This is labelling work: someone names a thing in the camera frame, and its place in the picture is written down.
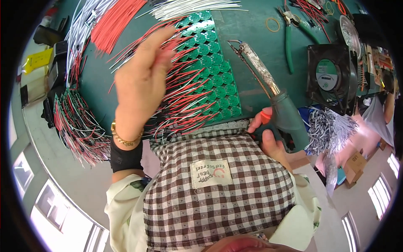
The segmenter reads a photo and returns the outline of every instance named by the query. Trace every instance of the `metal bowl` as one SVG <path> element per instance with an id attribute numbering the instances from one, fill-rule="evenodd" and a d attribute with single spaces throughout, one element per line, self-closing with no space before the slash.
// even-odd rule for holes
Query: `metal bowl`
<path id="1" fill-rule="evenodd" d="M 357 53 L 358 59 L 361 58 L 361 44 L 358 38 L 358 32 L 351 21 L 344 15 L 340 16 L 340 30 L 346 45 L 350 50 Z"/>

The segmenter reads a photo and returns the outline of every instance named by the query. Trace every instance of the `black wristband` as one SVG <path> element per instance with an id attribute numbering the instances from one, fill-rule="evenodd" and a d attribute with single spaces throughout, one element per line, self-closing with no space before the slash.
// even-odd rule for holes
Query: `black wristband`
<path id="1" fill-rule="evenodd" d="M 110 167 L 113 173 L 127 169 L 143 170 L 141 156 L 143 155 L 143 141 L 133 150 L 119 149 L 113 138 L 110 140 Z"/>

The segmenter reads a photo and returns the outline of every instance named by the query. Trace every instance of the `apron label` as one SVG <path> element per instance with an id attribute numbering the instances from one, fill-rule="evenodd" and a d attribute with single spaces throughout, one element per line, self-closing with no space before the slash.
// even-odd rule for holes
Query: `apron label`
<path id="1" fill-rule="evenodd" d="M 190 171 L 193 189 L 233 184 L 227 160 L 200 160 L 190 165 Z"/>

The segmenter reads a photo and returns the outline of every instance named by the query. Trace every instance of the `cooling fan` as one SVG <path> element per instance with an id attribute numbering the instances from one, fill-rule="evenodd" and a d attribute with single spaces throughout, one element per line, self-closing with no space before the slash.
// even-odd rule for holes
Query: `cooling fan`
<path id="1" fill-rule="evenodd" d="M 308 46 L 308 97 L 340 115 L 352 115 L 357 68 L 357 54 L 347 45 Z"/>

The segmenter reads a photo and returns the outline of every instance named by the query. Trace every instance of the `pliers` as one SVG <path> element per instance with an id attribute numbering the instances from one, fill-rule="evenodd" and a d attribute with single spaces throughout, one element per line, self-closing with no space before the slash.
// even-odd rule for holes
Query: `pliers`
<path id="1" fill-rule="evenodd" d="M 299 27 L 303 32 L 305 32 L 313 42 L 316 44 L 320 44 L 319 40 L 315 37 L 315 35 L 301 22 L 298 21 L 298 19 L 291 13 L 290 9 L 288 6 L 285 4 L 283 11 L 280 6 L 277 6 L 278 11 L 280 14 L 284 17 L 286 27 L 285 27 L 285 53 L 287 57 L 287 63 L 288 63 L 288 68 L 290 69 L 290 73 L 294 73 L 294 65 L 293 65 L 293 58 L 291 55 L 291 22 Z"/>

